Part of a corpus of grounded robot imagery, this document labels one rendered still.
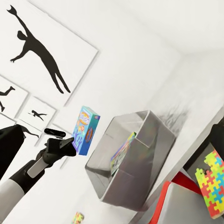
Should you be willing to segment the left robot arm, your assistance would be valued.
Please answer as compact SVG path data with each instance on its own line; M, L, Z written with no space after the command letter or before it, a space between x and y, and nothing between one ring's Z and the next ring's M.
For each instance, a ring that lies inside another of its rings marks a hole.
M64 131L45 127L42 129L42 133L55 136L55 138L48 138L47 148L41 150L35 160L30 160L0 185L0 224L5 221L16 204L45 174L46 168L51 168L62 157L77 155L72 144L74 138L64 139L66 136Z

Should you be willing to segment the jigsaw puzzle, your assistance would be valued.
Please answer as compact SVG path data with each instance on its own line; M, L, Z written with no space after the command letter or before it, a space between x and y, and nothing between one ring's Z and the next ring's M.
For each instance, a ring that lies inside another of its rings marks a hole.
M71 224L79 224L79 221L82 220L82 215L79 212L76 212L75 217L73 218L73 221L71 222Z
M204 162L211 166L211 171L205 174L197 168L195 175L210 216L216 219L224 214L224 162L216 150L205 157Z

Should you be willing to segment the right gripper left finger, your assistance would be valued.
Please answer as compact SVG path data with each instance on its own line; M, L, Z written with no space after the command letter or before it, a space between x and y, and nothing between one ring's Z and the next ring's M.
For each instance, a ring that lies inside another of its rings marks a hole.
M22 127L17 124L0 129L0 180L24 141Z

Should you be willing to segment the board game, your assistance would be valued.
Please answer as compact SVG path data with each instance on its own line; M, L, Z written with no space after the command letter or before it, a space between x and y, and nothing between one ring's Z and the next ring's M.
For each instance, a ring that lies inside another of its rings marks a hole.
M121 148L116 152L116 154L111 158L111 175L114 177L116 171L118 170L124 156L126 155L132 141L136 136L136 132L133 132L132 135L127 139L127 141L121 146Z
M78 155L86 156L96 131L100 116L91 108L82 106L72 137Z

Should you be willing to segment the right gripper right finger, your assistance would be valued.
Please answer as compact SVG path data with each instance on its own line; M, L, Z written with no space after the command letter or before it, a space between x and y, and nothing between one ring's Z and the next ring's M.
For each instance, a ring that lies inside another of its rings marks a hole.
M224 162L224 126L213 124L209 135L210 143L213 145Z

